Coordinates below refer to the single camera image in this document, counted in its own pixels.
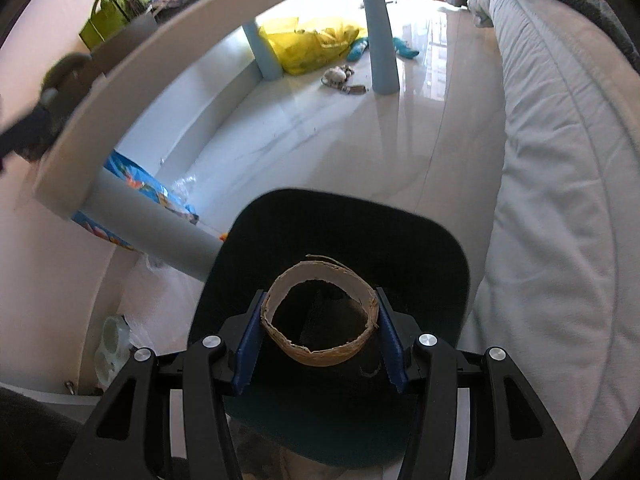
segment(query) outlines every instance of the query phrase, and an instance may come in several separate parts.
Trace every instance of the colorful bag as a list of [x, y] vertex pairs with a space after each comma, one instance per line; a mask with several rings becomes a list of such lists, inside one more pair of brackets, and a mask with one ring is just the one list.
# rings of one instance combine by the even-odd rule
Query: colorful bag
[[[107, 162], [104, 163], [104, 167], [121, 180], [126, 181], [129, 187], [137, 189], [157, 204], [187, 219], [194, 225], [198, 223], [198, 215], [196, 215], [195, 209], [192, 206], [185, 204], [178, 196], [169, 192], [160, 182], [126, 156], [114, 150], [111, 152], [111, 156], [107, 159]], [[103, 240], [107, 240], [112, 244], [131, 251], [136, 250], [131, 244], [97, 224], [80, 211], [73, 216], [72, 220], [98, 238], [102, 238]]]
[[139, 16], [137, 7], [140, 4], [148, 6], [149, 3], [151, 0], [95, 0], [91, 17], [80, 31], [82, 42], [89, 50], [93, 50]]

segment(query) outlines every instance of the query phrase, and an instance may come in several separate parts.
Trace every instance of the table leg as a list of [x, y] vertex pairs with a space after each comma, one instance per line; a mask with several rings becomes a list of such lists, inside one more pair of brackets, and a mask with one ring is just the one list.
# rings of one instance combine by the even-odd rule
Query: table leg
[[245, 23], [242, 30], [246, 35], [249, 46], [254, 53], [255, 62], [258, 64], [262, 77], [266, 81], [275, 81], [282, 77], [282, 65], [278, 61], [271, 45], [258, 34], [258, 25], [255, 20]]
[[373, 91], [395, 94], [400, 91], [396, 50], [385, 0], [364, 0], [369, 30], [371, 79]]

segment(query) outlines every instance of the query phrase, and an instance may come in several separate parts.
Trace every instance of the white duvet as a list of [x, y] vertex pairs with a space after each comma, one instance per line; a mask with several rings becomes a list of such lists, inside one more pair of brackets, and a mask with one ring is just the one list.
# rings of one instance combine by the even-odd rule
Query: white duvet
[[506, 154], [460, 347], [505, 348], [583, 478], [640, 406], [640, 76], [554, 0], [469, 0], [495, 26]]

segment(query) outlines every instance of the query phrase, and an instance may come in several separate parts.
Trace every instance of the white wall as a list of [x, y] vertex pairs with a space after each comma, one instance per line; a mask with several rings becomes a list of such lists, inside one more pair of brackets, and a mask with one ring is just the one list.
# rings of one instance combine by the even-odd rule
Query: white wall
[[[93, 0], [32, 0], [0, 49], [0, 128], [37, 101], [40, 81], [68, 52]], [[18, 200], [29, 165], [0, 176], [0, 381], [64, 392], [113, 246], [31, 200]]]
[[363, 20], [363, 12], [360, 10], [362, 0], [284, 0], [271, 9], [258, 16], [258, 24], [273, 18], [297, 17], [300, 23], [312, 18], [324, 18], [328, 16], [340, 16], [355, 20], [363, 27], [367, 23]]

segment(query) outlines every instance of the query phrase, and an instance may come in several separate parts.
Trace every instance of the green bag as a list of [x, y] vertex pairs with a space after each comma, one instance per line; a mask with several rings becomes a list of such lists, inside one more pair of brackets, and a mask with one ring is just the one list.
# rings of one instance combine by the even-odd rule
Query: green bag
[[[80, 31], [82, 42], [93, 50], [135, 18], [138, 14], [132, 2], [136, 0], [95, 0], [91, 9], [91, 17]], [[138, 0], [147, 5], [151, 0]]]

